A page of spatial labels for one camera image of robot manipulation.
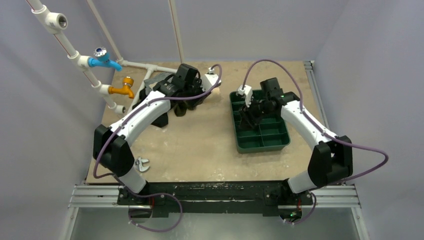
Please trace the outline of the beige underwear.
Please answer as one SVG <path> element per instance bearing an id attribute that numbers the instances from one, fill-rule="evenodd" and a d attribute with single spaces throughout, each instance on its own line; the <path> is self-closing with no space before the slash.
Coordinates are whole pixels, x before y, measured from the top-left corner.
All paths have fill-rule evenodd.
<path id="1" fill-rule="evenodd" d="M 221 91 L 219 87 L 216 87 L 212 90 L 209 95 L 209 99 L 213 102 L 219 102 L 221 100 Z"/>

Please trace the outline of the green compartment tray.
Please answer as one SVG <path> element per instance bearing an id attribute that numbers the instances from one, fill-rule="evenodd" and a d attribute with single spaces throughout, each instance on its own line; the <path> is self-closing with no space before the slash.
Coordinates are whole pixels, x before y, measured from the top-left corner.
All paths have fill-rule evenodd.
<path id="1" fill-rule="evenodd" d="M 286 122 L 279 115 L 264 117 L 254 129 L 240 128 L 239 109 L 245 100 L 233 91 L 229 94 L 236 150 L 240 154 L 281 151 L 291 143 Z"/>

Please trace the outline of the striped grey underwear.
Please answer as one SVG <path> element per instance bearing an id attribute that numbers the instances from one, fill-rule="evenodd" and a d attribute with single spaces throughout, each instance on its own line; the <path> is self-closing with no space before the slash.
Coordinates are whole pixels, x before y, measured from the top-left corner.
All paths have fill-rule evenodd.
<path id="1" fill-rule="evenodd" d="M 159 73 L 159 74 L 157 74 L 153 77 L 145 79 L 143 81 L 145 93 L 148 95 L 153 90 L 153 88 L 151 87 L 152 84 L 156 84 L 156 83 L 163 81 L 163 80 L 168 80 L 173 75 L 174 75 L 173 73 L 161 72 L 161 73 Z"/>

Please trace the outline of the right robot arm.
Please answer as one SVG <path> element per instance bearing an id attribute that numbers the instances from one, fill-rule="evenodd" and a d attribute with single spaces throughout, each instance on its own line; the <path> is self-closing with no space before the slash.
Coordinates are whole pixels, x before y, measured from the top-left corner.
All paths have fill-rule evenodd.
<path id="1" fill-rule="evenodd" d="M 312 150 L 307 169 L 284 181 L 280 196 L 288 204 L 302 192 L 325 187 L 353 174 L 351 140 L 325 128 L 301 103 L 294 92 L 284 92 L 277 78 L 260 82 L 262 99 L 255 99 L 248 85 L 241 85 L 237 94 L 244 99 L 240 108 L 241 129 L 254 129 L 262 119 L 275 115 L 290 123 Z"/>

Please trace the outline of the dark green underwear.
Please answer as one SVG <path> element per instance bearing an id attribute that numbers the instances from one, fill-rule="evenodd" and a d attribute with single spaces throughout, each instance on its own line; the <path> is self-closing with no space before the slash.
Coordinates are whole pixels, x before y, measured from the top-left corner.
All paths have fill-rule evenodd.
<path id="1" fill-rule="evenodd" d="M 173 108 L 173 112 L 177 117 L 183 117 L 187 113 L 187 110 L 192 111 L 193 107 L 186 101 L 177 101 Z"/>

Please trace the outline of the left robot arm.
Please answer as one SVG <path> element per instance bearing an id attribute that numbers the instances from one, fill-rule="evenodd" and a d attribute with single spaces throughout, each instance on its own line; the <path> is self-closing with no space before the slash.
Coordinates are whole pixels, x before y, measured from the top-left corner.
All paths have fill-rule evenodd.
<path id="1" fill-rule="evenodd" d="M 150 125 L 168 125 L 168 112 L 184 116 L 202 104 L 213 89 L 221 85 L 221 75 L 214 68 L 200 71 L 182 63 L 176 73 L 160 73 L 145 82 L 133 109 L 110 126 L 99 125 L 93 136 L 95 166 L 103 166 L 130 190 L 129 197 L 138 205 L 146 203 L 148 182 L 138 172 L 131 146 Z"/>

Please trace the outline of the black underwear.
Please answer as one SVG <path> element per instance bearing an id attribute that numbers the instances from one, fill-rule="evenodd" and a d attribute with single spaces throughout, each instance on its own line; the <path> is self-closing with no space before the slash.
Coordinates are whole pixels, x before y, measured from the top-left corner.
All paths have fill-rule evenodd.
<path id="1" fill-rule="evenodd" d="M 137 114 L 130 120 L 131 127 L 144 127 L 153 125 L 164 128 L 169 123 L 168 111 L 171 109 L 170 100 L 152 100 L 164 98 L 166 95 L 158 90 L 152 90 L 146 94 L 145 89 L 140 92 L 141 102 L 136 106 Z"/>

